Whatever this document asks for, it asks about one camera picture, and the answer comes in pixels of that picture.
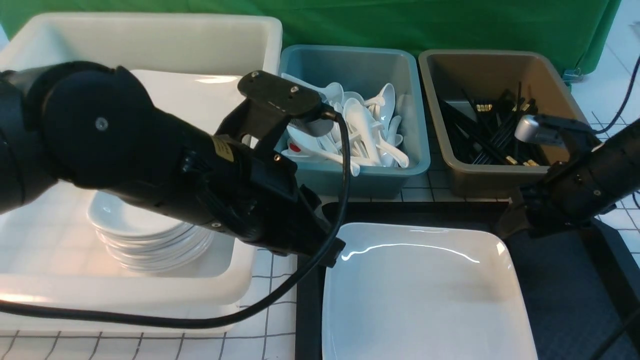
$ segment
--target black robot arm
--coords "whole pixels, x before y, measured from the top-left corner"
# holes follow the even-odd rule
[[[516,137],[564,144],[570,159],[553,164],[537,183],[514,189],[496,227],[503,239],[523,230],[538,237],[588,227],[594,216],[640,188],[638,120],[602,143],[586,124],[537,115],[520,121]]]
[[[329,132],[335,113],[318,93],[263,71],[238,89],[246,99],[210,135],[157,109],[123,67],[77,61],[2,73],[0,213],[62,180],[277,254],[315,254],[328,230],[310,211],[319,200],[298,188],[295,163],[274,147],[290,123]],[[253,149],[242,143],[248,135]],[[342,248],[336,240],[322,265]]]

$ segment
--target gray plastic bin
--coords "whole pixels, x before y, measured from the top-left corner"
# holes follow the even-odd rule
[[[345,91],[374,97],[386,83],[396,89],[396,113],[402,116],[400,149],[410,160],[408,168],[361,167],[351,180],[351,196],[392,199],[407,180],[424,173],[431,164],[420,78],[415,58],[404,51],[323,45],[294,45],[282,52],[280,73],[286,72],[315,86],[331,82]],[[281,151],[286,140],[278,145]],[[340,192],[342,167],[338,163],[298,163],[296,178],[321,195]]]
[[[535,98],[540,113],[587,122],[556,70],[540,54],[430,50],[420,54],[418,61],[442,157],[450,170],[451,190],[458,196],[506,197],[510,189],[539,179],[548,167],[471,165],[456,159],[436,94],[459,109],[463,104],[471,110],[462,88],[476,99],[497,99],[505,88],[517,94],[521,81],[522,96]],[[569,158],[564,148],[543,146],[542,150],[550,163]]]

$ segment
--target screw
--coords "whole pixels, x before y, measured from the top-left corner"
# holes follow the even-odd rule
[[[104,117],[95,119],[95,128],[99,131],[106,131],[109,127],[109,122]]]

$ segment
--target black cable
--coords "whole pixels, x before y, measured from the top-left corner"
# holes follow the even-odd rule
[[[349,148],[349,133],[347,124],[339,113],[325,113],[325,117],[329,117],[338,122],[340,127],[340,139],[342,140],[342,190],[338,196],[338,212],[335,223],[332,224],[329,233],[320,247],[311,259],[301,268],[297,269],[285,282],[277,289],[273,290],[269,295],[255,304],[240,310],[231,315],[225,315],[218,318],[208,319],[178,319],[163,318],[157,316],[131,315],[122,313],[110,313],[107,311],[78,310],[78,309],[62,309],[58,307],[37,306],[20,304],[17,302],[9,302],[0,300],[0,312],[9,313],[20,316],[30,316],[37,318],[49,319],[65,319],[65,320],[82,320],[92,322],[109,322],[122,323],[137,326],[153,326],[153,327],[169,327],[174,329],[210,329],[214,327],[228,326],[233,323],[243,321],[253,315],[260,313],[267,307],[276,302],[279,298],[291,290],[298,282],[304,278],[320,261],[325,257],[331,249],[340,225],[344,221],[347,210],[347,201],[349,198],[349,187],[351,185],[351,149]]]
[[[631,195],[631,197],[633,197],[633,198],[634,198],[634,202],[635,202],[635,204],[636,204],[636,207],[637,207],[638,209],[640,209],[640,204],[638,204],[638,200],[636,199],[636,194],[637,194],[637,193],[640,193],[640,192],[634,192],[634,193],[633,193],[633,195]]]
[[[616,116],[613,117],[613,120],[611,120],[611,122],[609,123],[609,125],[607,125],[607,127],[605,127],[602,130],[595,131],[594,134],[597,135],[597,134],[606,133],[613,127],[613,125],[615,125],[615,123],[620,118],[620,115],[622,114],[622,111],[625,109],[625,106],[627,105],[627,101],[631,96],[631,90],[634,89],[634,83],[636,82],[638,67],[640,67],[640,56],[638,56],[638,60],[636,60],[636,66],[634,67],[634,70],[631,72],[631,81],[629,82],[629,87],[627,88],[627,94],[625,95],[625,99],[622,101],[622,105],[620,106],[620,109],[616,113]]]
[[[616,340],[627,330],[629,325],[640,315],[640,307],[637,308],[627,319],[618,327],[609,337],[600,344],[600,346],[593,352],[593,355],[589,357],[589,360],[599,360],[607,350],[613,345]]]

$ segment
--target green cloth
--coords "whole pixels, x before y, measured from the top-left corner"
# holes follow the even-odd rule
[[[9,37],[44,12],[195,12],[268,15],[284,46],[512,49],[559,71],[595,69],[620,0],[0,0]]]

